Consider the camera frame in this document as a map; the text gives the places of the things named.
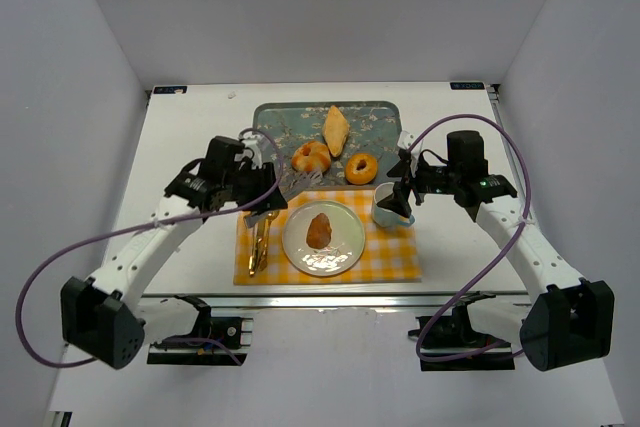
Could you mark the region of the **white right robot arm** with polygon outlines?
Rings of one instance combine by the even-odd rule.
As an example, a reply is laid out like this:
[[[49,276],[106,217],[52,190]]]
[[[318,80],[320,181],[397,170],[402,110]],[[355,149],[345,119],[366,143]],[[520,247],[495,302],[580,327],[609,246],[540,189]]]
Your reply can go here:
[[[519,346],[539,371],[609,354],[613,291],[567,263],[529,220],[511,183],[490,174],[479,132],[449,133],[447,158],[440,166],[424,159],[408,132],[400,134],[397,146],[399,161],[388,172],[395,182],[378,206],[408,218],[411,196],[418,203],[427,194],[452,196],[501,249],[531,302],[525,308],[492,294],[466,291],[452,305],[446,332],[468,345],[487,335]]]

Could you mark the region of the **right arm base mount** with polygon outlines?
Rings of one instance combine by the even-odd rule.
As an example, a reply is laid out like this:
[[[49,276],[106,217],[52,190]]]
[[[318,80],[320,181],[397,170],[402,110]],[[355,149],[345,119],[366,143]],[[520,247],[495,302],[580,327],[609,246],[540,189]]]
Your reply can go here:
[[[421,343],[425,356],[445,357],[470,352],[496,343],[497,339],[471,328],[466,307],[481,300],[494,300],[494,294],[476,292],[465,295],[449,313],[438,318]],[[488,350],[480,356],[466,356],[448,362],[420,361],[422,372],[513,371],[515,369],[511,345],[504,341],[499,348]]]

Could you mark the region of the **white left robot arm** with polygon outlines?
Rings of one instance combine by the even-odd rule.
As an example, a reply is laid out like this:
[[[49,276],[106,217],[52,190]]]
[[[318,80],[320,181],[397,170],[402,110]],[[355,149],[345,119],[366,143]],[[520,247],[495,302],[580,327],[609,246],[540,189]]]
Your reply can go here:
[[[146,302],[143,294],[181,244],[210,217],[262,214],[286,207],[279,190],[284,160],[264,160],[279,148],[267,133],[247,128],[236,138],[214,137],[206,154],[186,164],[167,185],[147,223],[86,279],[61,289],[64,340],[110,367],[127,366],[145,345],[213,344],[211,308],[192,295]]]

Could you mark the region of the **silver metal tongs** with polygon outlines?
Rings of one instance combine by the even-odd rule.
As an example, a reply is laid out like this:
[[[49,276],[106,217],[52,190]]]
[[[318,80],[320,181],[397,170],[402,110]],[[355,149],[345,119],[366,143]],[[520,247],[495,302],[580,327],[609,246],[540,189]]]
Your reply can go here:
[[[312,172],[297,172],[290,182],[285,185],[280,185],[280,193],[282,194],[285,205],[284,207],[276,207],[266,212],[257,214],[251,213],[244,217],[244,224],[247,229],[251,229],[256,226],[260,221],[266,220],[271,214],[278,215],[281,210],[286,210],[288,202],[300,195],[305,190],[318,185],[323,180],[323,174],[319,170]]]

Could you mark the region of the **small brown bread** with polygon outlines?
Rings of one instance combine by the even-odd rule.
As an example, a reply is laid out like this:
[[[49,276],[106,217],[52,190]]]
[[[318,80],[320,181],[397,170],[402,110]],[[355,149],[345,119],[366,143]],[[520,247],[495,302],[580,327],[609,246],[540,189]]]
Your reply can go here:
[[[310,222],[306,235],[307,245],[316,250],[326,248],[332,237],[332,228],[329,217],[325,213],[319,213]]]

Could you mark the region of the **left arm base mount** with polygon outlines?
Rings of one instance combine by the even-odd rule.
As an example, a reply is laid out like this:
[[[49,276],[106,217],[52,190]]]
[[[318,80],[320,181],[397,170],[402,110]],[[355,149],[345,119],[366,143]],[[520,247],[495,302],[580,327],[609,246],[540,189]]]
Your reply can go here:
[[[219,313],[190,295],[147,300],[139,313],[147,322],[149,365],[241,366],[247,358],[251,317]]]

